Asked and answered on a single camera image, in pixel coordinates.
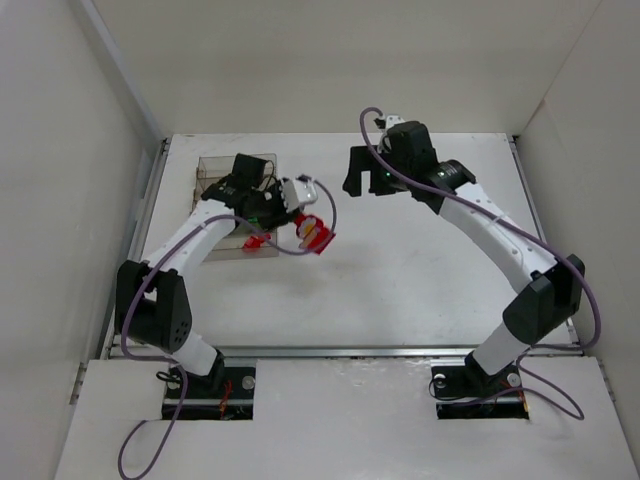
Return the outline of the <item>small red lego piece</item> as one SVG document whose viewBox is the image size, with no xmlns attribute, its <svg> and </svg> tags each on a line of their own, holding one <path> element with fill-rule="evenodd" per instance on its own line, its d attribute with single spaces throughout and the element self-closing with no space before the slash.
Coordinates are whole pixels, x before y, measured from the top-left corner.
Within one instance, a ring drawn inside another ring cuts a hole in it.
<svg viewBox="0 0 640 480">
<path fill-rule="evenodd" d="M 263 236 L 250 236 L 243 244 L 244 251 L 255 251 L 262 247 L 265 243 L 265 238 Z"/>
</svg>

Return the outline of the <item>purple red flower lego stack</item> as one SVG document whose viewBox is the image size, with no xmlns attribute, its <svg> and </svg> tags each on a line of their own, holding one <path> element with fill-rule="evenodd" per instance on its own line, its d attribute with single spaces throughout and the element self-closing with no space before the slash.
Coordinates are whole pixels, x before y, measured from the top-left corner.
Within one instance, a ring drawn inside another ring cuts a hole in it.
<svg viewBox="0 0 640 480">
<path fill-rule="evenodd" d="M 335 233 L 315 215 L 299 214 L 295 220 L 299 248 L 320 255 L 335 238 Z"/>
</svg>

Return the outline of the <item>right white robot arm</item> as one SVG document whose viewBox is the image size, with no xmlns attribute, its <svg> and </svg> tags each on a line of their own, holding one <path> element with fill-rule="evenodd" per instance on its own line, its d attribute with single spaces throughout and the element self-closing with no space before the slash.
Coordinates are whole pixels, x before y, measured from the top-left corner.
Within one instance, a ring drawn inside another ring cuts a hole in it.
<svg viewBox="0 0 640 480">
<path fill-rule="evenodd" d="M 381 115 L 375 124 L 381 139 L 352 148 L 343 189 L 361 196 L 362 175 L 369 173 L 371 194 L 409 192 L 463 232 L 506 277 L 516 296 L 465 361 L 479 377 L 493 377 L 576 313 L 584 265 L 574 255 L 557 259 L 512 224 L 469 169 L 439 160 L 424 124 L 397 115 Z"/>
</svg>

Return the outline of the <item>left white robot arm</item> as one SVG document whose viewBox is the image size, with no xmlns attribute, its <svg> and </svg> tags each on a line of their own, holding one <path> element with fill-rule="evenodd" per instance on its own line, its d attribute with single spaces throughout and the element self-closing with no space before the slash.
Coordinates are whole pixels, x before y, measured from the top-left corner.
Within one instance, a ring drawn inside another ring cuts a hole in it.
<svg viewBox="0 0 640 480">
<path fill-rule="evenodd" d="M 161 247 L 118 269 L 114 328 L 130 340 L 161 351 L 162 359 L 204 383 L 223 376 L 222 353 L 193 328 L 188 284 L 213 248 L 245 226 L 267 233 L 285 226 L 317 199 L 307 176 L 262 185 L 267 162 L 239 154 L 230 173 L 209 185 L 193 211 Z"/>
</svg>

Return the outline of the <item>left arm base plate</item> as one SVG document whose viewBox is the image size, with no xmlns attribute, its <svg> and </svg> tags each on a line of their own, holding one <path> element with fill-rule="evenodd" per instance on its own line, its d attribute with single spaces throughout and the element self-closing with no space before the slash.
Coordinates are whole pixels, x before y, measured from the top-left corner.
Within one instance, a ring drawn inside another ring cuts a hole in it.
<svg viewBox="0 0 640 480">
<path fill-rule="evenodd" d="M 158 371 L 156 379 L 164 384 L 161 418 L 171 420 L 181 396 L 181 377 L 176 367 Z M 254 366 L 226 367 L 222 383 L 210 391 L 196 377 L 190 375 L 188 389 L 178 420 L 245 421 L 253 419 L 256 368 Z"/>
</svg>

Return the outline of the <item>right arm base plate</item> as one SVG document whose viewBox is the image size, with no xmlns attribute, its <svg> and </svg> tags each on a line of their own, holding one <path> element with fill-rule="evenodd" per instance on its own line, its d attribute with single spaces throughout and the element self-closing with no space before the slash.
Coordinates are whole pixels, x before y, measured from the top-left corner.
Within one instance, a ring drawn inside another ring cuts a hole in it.
<svg viewBox="0 0 640 480">
<path fill-rule="evenodd" d="M 514 364 L 487 376 L 463 361 L 431 363 L 430 395 L 439 420 L 528 420 L 522 379 Z"/>
</svg>

